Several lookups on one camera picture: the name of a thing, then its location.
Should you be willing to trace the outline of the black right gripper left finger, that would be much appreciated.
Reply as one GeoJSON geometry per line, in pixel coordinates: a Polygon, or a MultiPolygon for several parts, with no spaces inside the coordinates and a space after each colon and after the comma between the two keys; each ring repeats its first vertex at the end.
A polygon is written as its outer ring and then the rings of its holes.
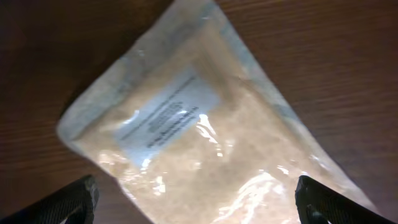
{"type": "Polygon", "coordinates": [[[95,178],[86,175],[1,219],[1,224],[93,224],[98,199],[95,178]]]}

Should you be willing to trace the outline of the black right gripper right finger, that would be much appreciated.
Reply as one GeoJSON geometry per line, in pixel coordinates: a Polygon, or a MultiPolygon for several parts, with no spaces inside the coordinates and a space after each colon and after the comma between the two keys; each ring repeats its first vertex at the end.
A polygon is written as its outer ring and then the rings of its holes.
{"type": "Polygon", "coordinates": [[[395,224],[306,175],[298,179],[295,204],[302,224],[395,224]]]}

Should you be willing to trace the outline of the beige powder pouch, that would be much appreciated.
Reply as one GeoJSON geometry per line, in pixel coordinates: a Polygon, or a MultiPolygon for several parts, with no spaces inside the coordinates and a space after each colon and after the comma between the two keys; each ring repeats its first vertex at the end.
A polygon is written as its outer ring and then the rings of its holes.
{"type": "Polygon", "coordinates": [[[213,1],[174,1],[57,133],[154,223],[298,223],[301,175],[374,208],[213,1]]]}

